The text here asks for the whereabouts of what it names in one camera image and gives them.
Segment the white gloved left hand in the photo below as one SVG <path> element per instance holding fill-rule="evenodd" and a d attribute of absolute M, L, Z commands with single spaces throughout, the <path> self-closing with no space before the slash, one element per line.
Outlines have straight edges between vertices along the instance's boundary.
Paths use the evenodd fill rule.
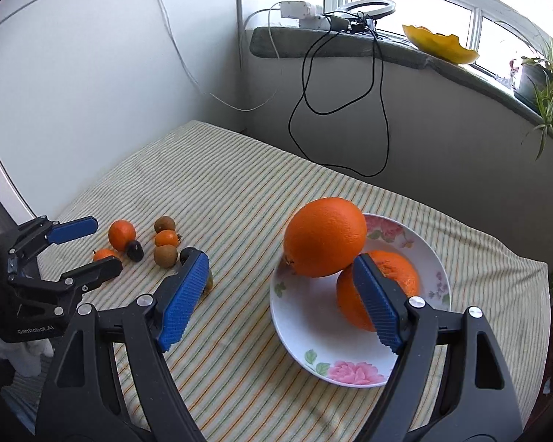
<path fill-rule="evenodd" d="M 49 339 L 8 343 L 0 338 L 0 361 L 8 360 L 22 377 L 39 376 L 43 357 L 53 357 L 53 345 Z"/>

